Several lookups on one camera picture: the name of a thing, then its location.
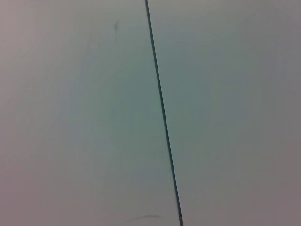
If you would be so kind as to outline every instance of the smudge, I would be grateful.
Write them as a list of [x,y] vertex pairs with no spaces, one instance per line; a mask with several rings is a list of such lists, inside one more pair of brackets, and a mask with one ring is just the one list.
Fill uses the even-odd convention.
[[120,19],[117,20],[117,22],[115,23],[115,26],[114,26],[114,29],[115,29],[116,31],[118,30],[119,21],[120,21]]

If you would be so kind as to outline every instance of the faint mark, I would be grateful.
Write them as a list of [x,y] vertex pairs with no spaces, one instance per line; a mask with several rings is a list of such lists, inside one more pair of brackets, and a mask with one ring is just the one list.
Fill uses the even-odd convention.
[[114,29],[115,29],[116,31],[118,30],[119,21],[120,21],[120,19],[117,20],[117,22],[115,23],[115,26],[114,26]]
[[126,223],[130,223],[130,222],[133,222],[133,221],[137,221],[137,220],[141,220],[141,219],[146,219],[146,218],[156,218],[156,219],[162,219],[162,216],[161,215],[152,215],[152,214],[149,214],[149,215],[142,215],[140,217],[137,217],[137,218],[131,218],[129,220],[126,220],[126,221],[123,221],[119,224],[115,224],[115,225],[111,225],[111,226],[120,226],[120,225],[123,225],[123,224],[126,224]]

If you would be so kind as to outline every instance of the gray surface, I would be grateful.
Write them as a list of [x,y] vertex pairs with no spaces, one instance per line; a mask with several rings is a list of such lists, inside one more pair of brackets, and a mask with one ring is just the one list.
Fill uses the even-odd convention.
[[149,4],[185,226],[300,225],[300,5]]
[[177,225],[144,2],[0,16],[0,225]]

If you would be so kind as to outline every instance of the diagonal line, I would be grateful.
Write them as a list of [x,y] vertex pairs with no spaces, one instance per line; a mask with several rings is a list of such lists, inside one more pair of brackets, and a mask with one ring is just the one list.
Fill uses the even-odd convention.
[[172,174],[173,174],[174,191],[175,191],[175,196],[176,196],[176,200],[177,200],[179,221],[180,221],[180,226],[183,226],[180,199],[179,199],[177,182],[176,182],[175,173],[174,173],[174,162],[173,162],[173,157],[172,157],[171,148],[170,148],[170,141],[169,141],[166,115],[165,115],[164,102],[163,102],[162,89],[161,89],[161,82],[160,82],[160,76],[159,76],[159,70],[158,70],[157,56],[156,56],[156,50],[155,50],[155,42],[154,42],[154,37],[153,37],[152,27],[151,27],[151,17],[150,17],[150,9],[149,9],[148,0],[145,0],[145,6],[146,6],[147,20],[148,20],[149,29],[150,29],[150,40],[151,40],[152,52],[153,52],[155,68],[156,68],[156,75],[157,75],[157,82],[158,82],[158,88],[159,88],[159,94],[160,94],[161,109],[162,109],[165,135],[166,135],[167,146],[168,146],[168,154],[169,154],[169,160],[170,160],[170,165],[171,165],[171,171],[172,171]]

